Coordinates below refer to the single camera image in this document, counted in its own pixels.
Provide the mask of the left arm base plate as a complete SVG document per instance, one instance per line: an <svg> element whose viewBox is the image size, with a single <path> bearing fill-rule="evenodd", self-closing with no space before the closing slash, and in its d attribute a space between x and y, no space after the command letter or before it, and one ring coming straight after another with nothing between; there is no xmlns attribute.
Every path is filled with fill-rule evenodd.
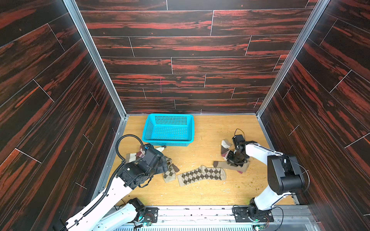
<svg viewBox="0 0 370 231"><path fill-rule="evenodd" d="M159 208L146 207L138 198L129 200L128 204L135 208L136 216L133 222L149 225L158 221Z"/></svg>

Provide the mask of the white striped sock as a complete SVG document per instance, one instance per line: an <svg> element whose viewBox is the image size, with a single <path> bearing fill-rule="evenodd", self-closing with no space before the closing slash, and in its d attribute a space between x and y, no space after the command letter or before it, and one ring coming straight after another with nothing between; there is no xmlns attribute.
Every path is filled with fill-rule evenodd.
<svg viewBox="0 0 370 231"><path fill-rule="evenodd" d="M224 160L227 160L228 153L231 151L233 152L233 144L228 141L228 139L224 139L221 141L221 156Z"/></svg>

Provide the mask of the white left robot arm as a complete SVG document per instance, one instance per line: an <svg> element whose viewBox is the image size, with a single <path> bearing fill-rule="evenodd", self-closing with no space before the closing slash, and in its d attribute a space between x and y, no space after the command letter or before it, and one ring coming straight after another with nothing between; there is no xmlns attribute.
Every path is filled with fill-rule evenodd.
<svg viewBox="0 0 370 231"><path fill-rule="evenodd" d="M149 143L144 145L142 140L134 135L133 138L137 139L143 148L144 156L127 162L119 152L119 144L124 138L126 135L116 142L115 151L121 159L121 164L111 175L107 187L76 215L54 225L54 231L111 230L142 217L145 206L138 199L132 200L109 216L107 213L135 188L148 186L154 175L166 172L167 160L161 151Z"/></svg>

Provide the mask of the tan ribbed sock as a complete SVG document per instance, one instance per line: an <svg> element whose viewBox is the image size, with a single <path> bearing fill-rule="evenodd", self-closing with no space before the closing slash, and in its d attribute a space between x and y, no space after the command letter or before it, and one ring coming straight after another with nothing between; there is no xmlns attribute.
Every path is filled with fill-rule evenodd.
<svg viewBox="0 0 370 231"><path fill-rule="evenodd" d="M238 173L242 174L247 171L249 167L249 162L244 163L243 166L232 166L227 162L220 162L220 161L214 161L213 162L213 167L219 167L219 168L224 168L224 169L229 169L229 170L234 170L237 171Z"/></svg>
<svg viewBox="0 0 370 231"><path fill-rule="evenodd" d="M131 153L126 155L126 163L135 161L138 158L137 153Z"/></svg>

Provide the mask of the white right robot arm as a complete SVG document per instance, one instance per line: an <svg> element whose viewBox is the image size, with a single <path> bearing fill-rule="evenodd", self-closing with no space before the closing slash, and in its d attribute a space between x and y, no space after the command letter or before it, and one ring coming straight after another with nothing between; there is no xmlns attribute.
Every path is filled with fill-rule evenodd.
<svg viewBox="0 0 370 231"><path fill-rule="evenodd" d="M295 156L267 149L255 141L246 141L241 134L235 135L232 141L235 150L226 158L229 164L240 167L253 157L267 166L268 186L248 205L251 221L261 221L284 196L305 188L303 167Z"/></svg>

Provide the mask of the argyle brown sock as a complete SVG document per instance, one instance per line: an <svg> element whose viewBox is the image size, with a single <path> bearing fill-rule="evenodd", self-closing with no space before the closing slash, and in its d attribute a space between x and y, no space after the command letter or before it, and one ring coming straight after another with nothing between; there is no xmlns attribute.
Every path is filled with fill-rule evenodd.
<svg viewBox="0 0 370 231"><path fill-rule="evenodd" d="M168 170L163 173L163 179L165 183L170 183L176 180L176 173L179 172L179 168L172 162L172 159L166 157Z"/></svg>
<svg viewBox="0 0 370 231"><path fill-rule="evenodd" d="M200 166L197 169L177 175L180 186L187 186L203 180L225 181L226 172L219 167Z"/></svg>

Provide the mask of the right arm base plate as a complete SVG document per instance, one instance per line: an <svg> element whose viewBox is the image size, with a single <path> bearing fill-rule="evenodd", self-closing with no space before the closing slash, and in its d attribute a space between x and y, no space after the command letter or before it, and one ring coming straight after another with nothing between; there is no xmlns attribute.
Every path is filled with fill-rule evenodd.
<svg viewBox="0 0 370 231"><path fill-rule="evenodd" d="M237 206L232 207L232 214L234 216L235 222L254 222L254 223L268 223L274 222L271 210L258 210L256 207L252 206Z"/></svg>

